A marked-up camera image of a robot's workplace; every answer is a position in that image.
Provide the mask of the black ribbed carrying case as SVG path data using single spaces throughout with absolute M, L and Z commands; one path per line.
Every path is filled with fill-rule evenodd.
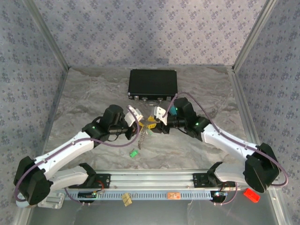
M 129 75 L 127 97 L 145 105 L 159 106 L 171 101 L 178 93 L 175 70 L 132 69 Z

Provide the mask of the white tray with black part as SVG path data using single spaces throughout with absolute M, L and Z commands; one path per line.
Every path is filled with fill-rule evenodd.
M 208 173 L 207 170 L 189 169 L 141 169 L 141 170 L 96 170 L 96 173 L 111 175 L 109 188 L 105 190 L 190 190 L 194 189 L 193 173 Z M 52 192 L 68 188 L 72 185 L 83 184 L 88 178 L 87 172 L 76 167 L 58 171 L 51 179 Z M 215 187 L 201 187 L 200 189 L 216 190 Z

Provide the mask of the key ring with yellow tags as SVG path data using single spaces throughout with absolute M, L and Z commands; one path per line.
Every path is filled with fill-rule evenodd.
M 139 138 L 138 145 L 137 145 L 139 150 L 142 149 L 143 142 L 144 142 L 146 136 L 148 136 L 147 133 L 146 133 L 146 131 L 149 131 L 149 130 L 151 130 L 151 129 L 147 128 L 147 130 L 144 130 L 144 131 L 140 132 L 140 134 L 139 134 L 140 138 Z

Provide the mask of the right small circuit board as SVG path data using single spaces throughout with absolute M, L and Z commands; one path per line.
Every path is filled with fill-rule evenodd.
M 227 192 L 226 191 L 211 191 L 211 202 L 213 203 L 219 203 L 222 204 L 226 197 L 227 197 Z

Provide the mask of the small circuit board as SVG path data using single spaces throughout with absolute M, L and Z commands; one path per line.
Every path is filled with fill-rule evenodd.
M 213 203 L 219 203 L 222 204 L 226 197 L 227 197 L 227 192 L 226 191 L 211 191 L 211 202 Z
M 78 198 L 96 198 L 97 192 L 90 192 L 90 191 L 80 191 L 77 194 Z

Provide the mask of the small wooden block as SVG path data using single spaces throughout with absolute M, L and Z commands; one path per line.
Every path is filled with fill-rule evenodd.
M 122 198 L 122 201 L 123 201 L 125 207 L 127 207 L 127 206 L 129 206 L 129 205 L 132 204 L 132 199 L 131 199 L 130 193 L 124 193 L 124 194 L 121 196 L 121 198 Z

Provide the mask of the white plastic bracket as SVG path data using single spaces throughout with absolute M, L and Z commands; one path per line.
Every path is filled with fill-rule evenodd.
M 37 205 L 40 208 L 60 209 L 65 199 L 64 193 L 50 193 L 44 200 Z

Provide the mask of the aluminium table edge rail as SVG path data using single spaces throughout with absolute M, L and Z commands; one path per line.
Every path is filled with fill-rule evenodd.
M 58 87 L 56 89 L 54 99 L 53 99 L 53 102 L 50 107 L 50 112 L 48 114 L 48 119 L 46 121 L 45 128 L 43 131 L 42 142 L 41 142 L 38 150 L 36 150 L 36 156 L 39 156 L 45 152 L 45 149 L 46 149 L 49 137 L 50 137 L 51 129 L 53 127 L 54 118 L 55 118 L 55 115 L 56 115 L 56 112 L 57 112 L 57 109 L 59 106 L 60 98 L 63 93 L 63 89 L 65 86 L 68 72 L 69 72 L 69 68 L 62 73 L 62 76 L 59 80 Z
M 240 112 L 240 117 L 246 138 L 252 143 L 260 144 L 261 142 L 259 140 L 254 122 L 252 120 L 248 103 L 244 95 L 239 78 L 235 74 L 231 66 L 227 66 L 226 68 L 232 85 L 232 90 L 236 99 L 237 107 Z M 278 187 L 271 186 L 268 188 L 268 194 L 270 198 L 270 203 L 276 215 L 278 225 L 293 225 L 282 190 Z

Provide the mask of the white tape roll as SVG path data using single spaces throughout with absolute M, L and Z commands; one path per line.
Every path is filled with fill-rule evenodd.
M 24 201 L 24 202 L 16 201 L 16 205 L 19 208 L 34 208 L 34 207 L 36 207 L 36 205 L 30 205 L 27 201 Z

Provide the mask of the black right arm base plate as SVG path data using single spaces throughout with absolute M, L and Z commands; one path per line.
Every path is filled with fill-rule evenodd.
M 207 173 L 193 173 L 193 184 L 195 188 L 215 187 L 215 180 Z

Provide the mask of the red plastic block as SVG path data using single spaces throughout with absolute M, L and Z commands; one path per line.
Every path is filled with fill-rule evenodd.
M 243 192 L 244 196 L 248 198 L 253 203 L 258 203 L 260 200 L 260 196 L 253 190 L 246 188 Z

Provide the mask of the aluminium frame post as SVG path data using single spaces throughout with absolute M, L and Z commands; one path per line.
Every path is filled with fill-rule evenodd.
M 52 53 L 54 54 L 57 62 L 63 68 L 64 71 L 68 72 L 69 65 L 65 60 L 59 46 L 57 45 L 54 36 L 52 35 L 50 29 L 48 28 L 42 14 L 40 13 L 38 7 L 36 6 L 34 0 L 22 0 L 24 5 L 26 6 L 29 14 L 31 15 L 32 19 L 36 23 L 37 27 L 39 28 L 41 34 L 43 35 L 45 41 L 49 45 Z
M 233 66 L 232 70 L 233 72 L 237 73 L 242 64 L 244 63 L 245 59 L 247 58 L 250 50 L 254 46 L 258 36 L 260 35 L 262 29 L 264 28 L 268 18 L 270 17 L 274 7 L 276 6 L 278 0 L 266 0 L 265 4 L 263 5 L 257 20 L 255 21 L 252 29 L 250 30 L 250 33 L 248 37 L 246 38 L 246 41 L 244 45 L 242 46 Z

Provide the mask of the left small circuit board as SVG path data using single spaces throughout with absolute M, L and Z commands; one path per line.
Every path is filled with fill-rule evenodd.
M 80 191 L 77 194 L 78 198 L 96 198 L 97 192 L 90 192 L 90 191 Z

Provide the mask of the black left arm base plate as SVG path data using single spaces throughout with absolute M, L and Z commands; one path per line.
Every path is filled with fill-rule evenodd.
M 87 180 L 80 185 L 72 185 L 68 188 L 78 189 L 106 189 L 109 188 L 111 182 L 111 175 L 108 173 L 96 173 L 87 178 Z

